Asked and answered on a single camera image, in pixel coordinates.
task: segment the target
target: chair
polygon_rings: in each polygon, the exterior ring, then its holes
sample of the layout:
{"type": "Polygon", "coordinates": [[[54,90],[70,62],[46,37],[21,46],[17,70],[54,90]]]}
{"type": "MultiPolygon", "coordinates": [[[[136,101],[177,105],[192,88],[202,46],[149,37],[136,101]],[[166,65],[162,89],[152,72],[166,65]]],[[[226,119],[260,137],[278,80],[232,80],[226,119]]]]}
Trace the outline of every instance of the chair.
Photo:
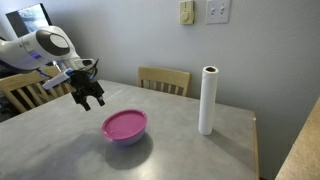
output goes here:
{"type": "MultiPolygon", "coordinates": [[[[59,73],[55,66],[42,68],[41,71],[49,76],[55,76],[59,73]]],[[[40,76],[37,71],[29,74],[17,74],[0,79],[0,90],[20,113],[72,91],[71,86],[67,83],[61,83],[55,88],[45,90],[42,84],[47,79],[47,77],[40,76]]]]}
{"type": "Polygon", "coordinates": [[[139,86],[170,94],[187,96],[191,74],[166,68],[139,67],[139,86]]]}

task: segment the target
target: pink bowl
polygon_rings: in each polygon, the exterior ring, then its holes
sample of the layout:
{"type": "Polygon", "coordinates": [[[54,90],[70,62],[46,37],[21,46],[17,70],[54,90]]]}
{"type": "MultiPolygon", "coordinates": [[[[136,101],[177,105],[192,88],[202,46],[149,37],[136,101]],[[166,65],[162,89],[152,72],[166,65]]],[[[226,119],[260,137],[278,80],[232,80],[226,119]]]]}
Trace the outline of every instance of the pink bowl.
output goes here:
{"type": "Polygon", "coordinates": [[[138,142],[147,124],[143,111],[127,109],[111,115],[102,125],[103,135],[119,145],[131,145],[138,142]]]}

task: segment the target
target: paper towel roll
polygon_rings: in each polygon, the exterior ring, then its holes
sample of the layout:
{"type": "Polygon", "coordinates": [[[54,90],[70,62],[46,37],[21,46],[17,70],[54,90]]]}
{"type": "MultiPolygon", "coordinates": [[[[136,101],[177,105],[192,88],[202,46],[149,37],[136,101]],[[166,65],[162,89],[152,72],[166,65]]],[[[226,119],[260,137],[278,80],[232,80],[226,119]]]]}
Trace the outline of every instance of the paper towel roll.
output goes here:
{"type": "Polygon", "coordinates": [[[204,67],[202,70],[199,132],[209,135],[212,132],[215,118],[215,103],[219,70],[213,66],[204,67]]]}

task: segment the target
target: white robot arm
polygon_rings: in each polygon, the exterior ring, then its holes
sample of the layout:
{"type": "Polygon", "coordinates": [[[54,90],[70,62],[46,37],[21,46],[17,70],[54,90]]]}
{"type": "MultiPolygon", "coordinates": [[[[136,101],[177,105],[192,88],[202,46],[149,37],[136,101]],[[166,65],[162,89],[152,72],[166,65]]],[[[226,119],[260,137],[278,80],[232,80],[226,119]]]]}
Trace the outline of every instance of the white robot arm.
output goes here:
{"type": "Polygon", "coordinates": [[[44,88],[49,89],[70,79],[69,82],[75,89],[72,96],[77,104],[80,103],[86,110],[90,110],[86,102],[90,95],[96,97],[101,106],[104,105],[104,91],[98,82],[92,81],[88,73],[92,69],[93,73],[96,73],[98,61],[81,59],[61,28],[44,27],[14,41],[0,39],[0,65],[11,71],[28,73],[50,62],[53,62],[61,73],[45,83],[44,88]]]}

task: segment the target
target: white wall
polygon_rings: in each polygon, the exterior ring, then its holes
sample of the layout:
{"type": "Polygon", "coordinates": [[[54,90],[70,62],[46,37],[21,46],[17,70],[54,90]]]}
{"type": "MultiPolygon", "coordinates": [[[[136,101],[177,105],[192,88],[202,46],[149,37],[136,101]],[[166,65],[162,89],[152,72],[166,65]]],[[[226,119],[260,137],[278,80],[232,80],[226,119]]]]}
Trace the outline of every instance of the white wall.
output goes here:
{"type": "Polygon", "coordinates": [[[217,101],[254,110],[261,176],[276,176],[320,92],[320,1],[233,0],[229,24],[180,25],[178,0],[0,0],[5,13],[43,2],[83,57],[100,58],[99,78],[135,85],[137,67],[190,71],[199,98],[201,70],[220,70],[217,101]]]}

